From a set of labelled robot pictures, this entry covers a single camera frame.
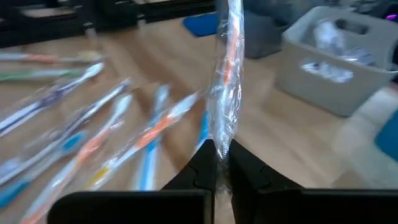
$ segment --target blue toothbrush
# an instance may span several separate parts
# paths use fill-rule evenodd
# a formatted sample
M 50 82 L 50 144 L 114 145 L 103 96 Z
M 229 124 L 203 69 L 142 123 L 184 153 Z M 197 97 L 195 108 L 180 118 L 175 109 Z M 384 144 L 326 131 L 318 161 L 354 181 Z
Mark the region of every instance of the blue toothbrush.
M 156 118 L 162 112 L 164 104 L 169 96 L 170 87 L 168 85 L 162 85 L 156 92 L 155 106 L 154 106 L 154 117 Z M 162 137 L 157 137 L 150 142 L 146 147 L 146 155 L 144 163 L 142 164 L 141 181 L 139 182 L 139 190 L 153 190 L 155 187 L 154 177 L 156 171 L 156 157 L 157 147 Z M 134 190 L 134 184 L 131 184 L 131 190 Z
M 30 183 L 33 182 L 34 179 L 36 179 L 52 164 L 64 156 L 77 152 L 77 149 L 79 149 L 84 143 L 86 135 L 86 131 L 81 131 L 71 136 L 63 143 L 59 150 L 38 163 L 23 177 L 8 185 L 2 192 L 0 192 L 0 208 L 4 208 L 9 205 Z

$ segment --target wooden table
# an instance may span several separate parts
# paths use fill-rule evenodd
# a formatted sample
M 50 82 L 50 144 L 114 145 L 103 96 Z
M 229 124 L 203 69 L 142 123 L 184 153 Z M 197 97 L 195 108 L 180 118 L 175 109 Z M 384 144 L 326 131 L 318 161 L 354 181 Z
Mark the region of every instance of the wooden table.
M 38 135 L 58 124 L 69 112 L 95 101 L 126 77 L 134 80 L 131 89 L 135 100 L 123 128 L 107 142 L 105 153 L 95 158 L 111 154 L 120 142 L 145 124 L 159 83 L 172 86 L 169 104 L 209 84 L 215 37 L 194 38 L 182 27 L 181 19 L 103 34 L 100 42 L 107 56 L 105 70 L 74 91 L 60 106 L 29 121 L 24 125 L 26 128 L 0 139 L 1 145 L 7 148 L 2 149 L 2 161 L 16 155 L 18 149 L 27 144 L 20 139 L 31 138 L 33 134 Z M 5 50 L 71 55 L 87 46 L 85 37 L 74 37 Z M 305 187 L 397 187 L 398 164 L 373 144 L 375 135 L 398 107 L 395 87 L 383 88 L 352 117 L 340 118 L 276 89 L 274 78 L 282 62 L 279 54 L 244 61 L 243 104 L 236 139 L 271 167 Z M 48 84 L 0 84 L 2 107 L 44 85 Z M 162 141 L 158 188 L 191 158 L 204 104 L 201 102 L 182 122 L 166 132 Z M 109 107 L 85 128 L 93 134 L 108 113 Z M 51 122 L 42 125 L 45 120 Z M 142 154 L 137 155 L 105 188 L 126 190 L 130 181 L 126 176 L 135 175 L 136 171 L 132 170 L 136 169 L 140 158 Z M 66 162 L 48 170 L 15 203 L 1 211 L 0 223 L 21 216 L 46 181 Z M 79 180 L 86 176 L 82 174 L 77 178 L 69 191 L 78 189 Z

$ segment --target toothbrush handle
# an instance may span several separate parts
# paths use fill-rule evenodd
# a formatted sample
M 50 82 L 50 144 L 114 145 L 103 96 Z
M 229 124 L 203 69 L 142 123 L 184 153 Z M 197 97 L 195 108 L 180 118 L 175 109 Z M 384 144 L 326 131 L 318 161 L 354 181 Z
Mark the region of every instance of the toothbrush handle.
M 36 55 L 36 54 L 28 54 L 24 55 L 24 60 L 30 62 L 42 62 L 42 63 L 59 63 L 60 58 L 53 55 Z
M 25 72 L 0 73 L 0 81 L 9 80 L 38 80 L 41 78 L 78 77 L 78 70 L 38 70 Z
M 28 119 L 31 119 L 31 117 L 35 116 L 40 109 L 39 102 L 32 103 L 0 121 L 0 137 L 3 137 L 22 123 L 26 122 Z
M 30 180 L 22 178 L 4 189 L 0 193 L 0 208 L 10 204 L 29 184 Z

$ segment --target toothbrush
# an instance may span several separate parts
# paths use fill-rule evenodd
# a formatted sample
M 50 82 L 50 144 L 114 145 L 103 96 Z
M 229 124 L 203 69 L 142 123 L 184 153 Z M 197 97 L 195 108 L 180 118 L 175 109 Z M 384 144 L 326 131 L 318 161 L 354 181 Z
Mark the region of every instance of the toothbrush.
M 100 129 L 98 134 L 91 138 L 75 156 L 43 189 L 42 193 L 30 205 L 20 224 L 37 223 L 50 209 L 65 186 L 72 180 L 88 156 L 99 148 L 112 130 L 112 126 L 126 112 L 131 102 L 131 95 L 119 98 L 113 104 L 113 115 Z
M 37 164 L 19 180 L 7 186 L 6 189 L 0 192 L 0 208 L 8 206 L 30 183 L 32 183 L 52 164 L 57 162 L 59 159 L 76 152 L 76 150 L 79 149 L 79 146 L 81 146 L 81 144 L 84 142 L 85 138 L 85 131 L 81 131 L 68 138 L 63 143 L 59 151 L 52 154 L 48 159 L 42 161 L 40 164 Z
M 163 85 L 159 87 L 156 93 L 156 101 L 154 106 L 154 123 L 158 122 L 156 117 L 162 112 L 164 103 L 169 95 L 169 86 Z M 141 181 L 139 182 L 139 190 L 153 190 L 154 188 L 154 177 L 156 170 L 156 154 L 157 145 L 159 144 L 161 137 L 157 137 L 150 142 L 146 147 L 146 155 L 144 163 L 142 164 Z M 134 190 L 134 184 L 131 184 L 131 190 Z
M 79 69 L 43 69 L 18 72 L 1 72 L 0 81 L 9 80 L 38 80 L 43 78 L 69 77 L 76 78 L 83 73 Z
M 103 69 L 103 67 L 104 67 L 103 63 L 97 63 L 95 65 L 88 67 L 86 69 L 85 74 L 82 77 L 77 78 L 71 83 L 51 91 L 50 94 L 43 97 L 41 100 L 36 101 L 35 103 L 32 103 L 20 109 L 19 111 L 16 111 L 14 114 L 0 121 L 0 137 L 4 136 L 5 134 L 9 133 L 16 127 L 25 123 L 27 120 L 31 119 L 37 113 L 43 111 L 44 109 L 49 108 L 50 106 L 61 100 L 63 96 L 74 90 L 76 87 L 81 85 L 87 79 L 97 75 Z
M 39 63 L 95 63 L 102 56 L 91 50 L 81 51 L 76 57 L 57 57 L 54 55 L 22 54 L 22 53 L 0 53 L 0 60 L 17 62 L 39 62 Z
M 61 142 L 63 142 L 74 130 L 76 130 L 79 125 L 88 121 L 96 112 L 98 112 L 107 102 L 118 96 L 120 93 L 127 90 L 130 85 L 130 79 L 125 79 L 123 82 L 114 87 L 108 94 L 104 95 L 96 103 L 93 103 L 89 107 L 85 108 L 79 117 L 74 119 L 67 127 L 51 142 L 46 148 L 41 150 L 38 154 L 31 157 L 29 160 L 19 165 L 17 168 L 11 170 L 7 175 L 0 178 L 0 185 L 7 182 L 9 179 L 15 177 L 17 174 L 21 173 L 32 164 L 35 164 L 49 152 L 51 152 L 55 147 L 57 147 Z
M 123 163 L 128 161 L 138 150 L 147 146 L 151 141 L 158 137 L 158 135 L 170 125 L 176 123 L 190 108 L 200 99 L 198 92 L 189 95 L 182 101 L 171 107 L 166 113 L 162 113 L 159 121 L 153 127 L 144 131 L 144 134 L 138 141 L 126 151 L 119 159 L 114 157 L 106 162 L 102 168 L 98 169 L 92 178 L 87 182 L 86 190 L 98 190 L 102 187 L 121 167 Z

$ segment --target plastic wrapper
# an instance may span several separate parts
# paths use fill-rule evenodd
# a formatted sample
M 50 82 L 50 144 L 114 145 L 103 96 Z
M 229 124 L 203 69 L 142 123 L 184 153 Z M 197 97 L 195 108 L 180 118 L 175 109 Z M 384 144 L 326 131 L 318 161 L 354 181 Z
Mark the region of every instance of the plastic wrapper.
M 0 176 L 0 185 L 26 170 L 28 167 L 41 160 L 48 153 L 59 147 L 59 145 L 64 142 L 64 140 L 66 140 L 72 132 L 74 132 L 83 123 L 87 122 L 98 110 L 104 106 L 105 103 L 118 94 L 126 91 L 129 84 L 129 80 L 124 80 L 96 103 L 93 103 L 92 105 L 75 112 L 72 117 L 68 119 L 67 123 L 61 128 L 56 128 L 53 131 L 49 131 L 41 135 L 39 138 L 37 138 L 37 140 L 32 141 L 32 143 L 26 146 L 26 148 L 29 148 L 29 150 L 23 150 L 21 151 L 22 154 L 6 161 L 2 166 L 0 166 L 0 173 L 3 174 Z
M 24 103 L 21 103 L 23 106 L 20 108 L 10 111 L 8 114 L 4 114 L 0 121 L 0 137 L 3 137 L 13 129 L 22 125 L 39 112 L 46 110 L 59 102 L 65 95 L 87 81 L 87 79 L 97 75 L 103 69 L 103 66 L 103 63 L 89 66 L 81 77 L 76 78 L 71 82 L 63 83 L 62 85 L 54 85 L 40 98 L 32 101 L 25 101 Z
M 100 53 L 93 50 L 81 51 L 72 57 L 56 55 L 23 54 L 0 52 L 0 61 L 7 62 L 37 62 L 37 63 L 96 63 L 103 59 Z
M 229 144 L 236 133 L 242 95 L 244 59 L 244 18 L 241 0 L 228 0 L 228 8 L 221 8 L 220 30 L 227 26 L 226 48 L 217 46 L 215 74 L 211 81 L 209 110 L 210 132 L 213 135 L 218 158 L 216 198 L 221 207 L 231 203 L 229 184 Z
M 50 93 L 50 90 L 65 86 L 74 81 L 74 79 L 81 77 L 81 74 L 77 77 L 57 77 L 57 75 L 62 75 L 63 72 L 67 71 L 86 71 L 86 69 L 91 66 L 90 63 L 94 61 L 97 62 L 98 58 L 95 60 L 83 60 L 81 62 L 74 59 L 87 57 L 82 55 L 81 52 L 86 52 L 86 50 L 89 49 L 89 40 L 84 36 L 0 49 L 0 53 L 10 53 L 14 54 L 14 56 L 15 54 L 29 54 L 30 56 L 49 55 L 50 57 L 71 59 L 68 60 L 68 62 L 64 61 L 60 63 L 41 62 L 40 60 L 0 60 L 0 73 L 2 73 L 0 75 L 7 75 L 5 73 L 8 73 L 8 75 L 23 75 L 19 72 L 39 71 L 39 74 L 43 74 L 46 77 L 43 79 L 23 80 L 23 82 L 19 80 L 0 82 L 0 94 L 2 96 L 0 99 L 0 121 L 14 114 L 17 110 L 46 97 L 47 94 Z M 79 83 L 73 91 L 67 93 L 60 101 L 53 104 L 53 106 L 49 106 L 45 110 L 37 113 L 31 119 L 23 122 L 23 124 L 0 138 L 0 165 L 5 164 L 5 166 L 2 167 L 9 168 L 6 168 L 4 170 L 5 172 L 0 174 L 0 177 L 4 176 L 4 174 L 8 174 L 9 172 L 7 170 L 14 170 L 21 165 L 21 163 L 35 156 L 38 152 L 47 147 L 70 122 L 80 115 L 80 108 L 84 109 L 93 102 L 96 102 L 122 80 L 122 77 L 116 75 L 112 66 L 106 66 L 109 65 L 109 61 L 103 60 L 103 63 L 105 66 L 100 73 L 93 78 Z M 55 75 L 55 77 L 47 78 L 47 76 L 51 74 Z M 103 124 L 103 121 L 108 119 L 110 109 L 111 103 L 107 103 L 98 113 L 90 118 L 89 122 L 84 122 L 79 126 L 79 128 L 72 133 L 70 138 L 84 130 L 84 133 L 86 133 L 85 141 L 90 139 L 92 135 L 96 134 Z M 38 163 L 33 164 L 15 178 L 0 186 L 0 201 L 4 191 L 32 172 L 40 170 L 39 166 L 45 165 L 58 149 L 60 148 L 57 147 L 53 152 L 50 152 L 42 160 L 38 161 Z M 6 207 L 1 207 L 0 223 L 18 223 L 30 207 L 30 204 L 46 186 L 47 182 L 51 180 L 73 156 L 75 156 L 75 153 L 66 155 L 53 163 L 32 181 L 11 203 Z M 45 217 L 43 217 L 39 223 L 46 223 Z
M 178 122 L 183 115 L 200 99 L 199 92 L 185 97 L 183 100 L 159 113 L 145 125 L 143 131 L 134 134 L 127 143 L 105 160 L 83 186 L 85 190 L 98 190 L 113 178 L 114 174 L 131 160 L 136 153 L 155 140 L 163 130 Z
M 127 148 L 125 148 L 125 150 L 127 150 L 130 148 L 129 146 L 132 146 L 137 142 L 137 139 L 141 137 L 140 133 L 151 124 L 150 121 L 154 112 L 155 96 L 159 87 L 160 85 L 158 83 L 151 83 L 142 85 L 139 88 L 131 88 L 131 91 L 129 92 L 134 96 L 134 99 L 132 100 L 128 111 L 123 115 L 123 121 L 118 122 L 117 128 L 112 130 L 109 137 L 101 147 L 90 154 L 71 182 L 62 190 L 58 198 L 72 192 L 84 190 L 84 186 L 87 181 L 92 177 L 96 170 L 101 168 L 105 161 L 112 158 L 118 152 L 125 152 L 122 149 L 124 146 L 127 146 Z M 67 99 L 62 100 L 58 106 L 37 115 L 34 119 L 23 125 L 23 128 L 16 129 L 10 133 L 10 135 L 7 135 L 5 138 L 1 138 L 0 141 L 7 144 L 10 139 L 16 139 L 16 141 L 26 139 L 26 141 L 21 143 L 25 144 L 30 142 L 29 139 L 37 139 L 42 135 L 42 133 L 47 133 L 46 130 L 54 130 L 58 133 L 57 130 L 64 128 L 71 120 L 79 115 L 78 112 L 72 114 L 73 111 L 80 111 L 78 108 L 81 108 L 83 105 L 91 105 L 93 102 L 97 102 L 113 88 L 115 88 L 115 80 L 110 80 L 109 82 L 104 80 L 102 80 L 102 82 L 88 82 L 84 88 L 79 88 L 71 93 L 71 95 Z M 173 93 L 175 93 L 176 90 L 179 90 L 180 87 L 175 86 L 174 88 L 175 89 L 173 89 L 173 86 L 170 87 L 170 97 L 165 102 L 165 108 L 170 108 L 172 105 L 184 99 L 184 96 L 189 95 L 189 93 L 186 93 L 183 96 L 176 96 Z M 207 134 L 202 134 L 201 130 L 203 122 L 207 124 L 206 119 L 203 116 L 205 111 L 206 97 L 203 96 L 184 114 L 183 117 L 179 119 L 178 122 L 161 132 L 162 140 L 158 145 L 157 158 L 155 161 L 155 190 L 161 189 L 187 165 L 195 151 L 201 146 L 201 143 L 197 143 L 203 142 L 203 138 L 207 137 Z M 94 136 L 102 125 L 109 119 L 111 112 L 112 102 L 105 104 L 103 108 L 90 118 L 89 122 L 82 124 L 76 132 L 84 130 L 84 132 L 87 133 L 85 139 L 87 142 L 87 140 L 91 139 L 91 137 Z M 25 130 L 29 133 L 20 138 L 21 135 L 19 135 L 19 133 Z M 15 157 L 14 154 L 12 156 L 5 156 L 8 152 L 15 152 L 18 154 L 17 152 L 19 150 L 25 150 L 20 149 L 19 147 L 13 148 L 12 146 L 14 144 L 7 145 L 8 147 L 4 147 L 2 150 L 2 156 L 4 156 L 4 159 Z M 144 160 L 145 152 L 146 150 L 137 151 L 129 161 L 119 168 L 113 178 L 100 188 L 100 190 L 130 190 L 131 186 L 138 186 L 140 179 L 139 175 L 142 173 L 141 165 Z M 28 211 L 29 207 L 32 205 L 32 202 L 36 200 L 37 196 L 40 195 L 54 176 L 59 173 L 59 171 L 62 170 L 71 159 L 73 159 L 76 153 L 77 151 L 54 163 L 51 167 L 46 169 L 45 172 L 40 174 L 40 176 L 38 176 L 38 178 L 36 178 L 28 187 L 26 187 L 23 193 L 17 196 L 7 207 L 0 209 L 0 223 L 18 223 L 21 220 L 21 217 L 25 215 L 26 211 Z M 0 186 L 0 194 L 1 190 L 4 190 L 5 187 L 8 187 L 9 184 L 14 183 L 14 181 L 19 180 L 19 177 L 25 176 L 30 172 L 30 170 L 35 169 L 36 165 L 41 164 L 41 162 L 42 161 L 39 161 L 34 165 L 34 167 L 21 173 L 21 176 L 18 176 L 17 178 L 10 180 L 10 182 L 5 185 Z M 45 220 L 46 217 L 43 216 L 37 224 L 45 224 Z
M 58 78 L 77 78 L 83 69 L 31 69 L 0 72 L 0 82 L 4 81 L 42 81 Z
M 131 95 L 120 96 L 113 103 L 113 109 L 107 122 L 100 127 L 97 134 L 92 137 L 79 150 L 78 154 L 54 176 L 52 180 L 45 186 L 42 193 L 35 199 L 30 208 L 22 217 L 20 223 L 33 224 L 37 223 L 50 209 L 51 205 L 60 196 L 64 188 L 74 178 L 79 169 L 92 153 L 98 150 L 111 132 L 120 126 L 120 119 L 131 102 Z
M 370 52 L 364 47 L 347 49 L 343 33 L 330 19 L 322 19 L 314 28 L 315 43 L 318 49 L 327 51 L 341 57 L 343 60 L 360 63 L 362 65 L 374 65 Z M 335 83 L 345 83 L 353 78 L 353 72 L 326 62 L 308 61 L 303 68 L 312 74 L 318 75 Z
M 163 111 L 164 104 L 166 99 L 169 96 L 170 86 L 163 85 L 159 87 L 156 93 L 155 105 L 154 105 L 154 118 L 158 118 L 160 113 Z M 134 183 L 131 184 L 130 189 L 135 190 L 154 190 L 155 187 L 155 170 L 156 170 L 156 157 L 158 147 L 160 147 L 161 136 L 155 138 L 152 142 L 148 144 L 146 147 L 146 154 L 144 156 L 144 162 L 141 167 L 140 180 L 138 182 L 138 186 L 135 186 Z
M 80 131 L 79 133 L 72 135 L 68 139 L 64 140 L 64 142 L 61 142 L 53 153 L 30 167 L 24 175 L 7 184 L 2 190 L 0 190 L 0 208 L 4 208 L 12 203 L 16 197 L 24 191 L 24 189 L 26 189 L 36 178 L 38 178 L 53 164 L 63 157 L 76 152 L 85 141 L 86 136 L 87 131 Z

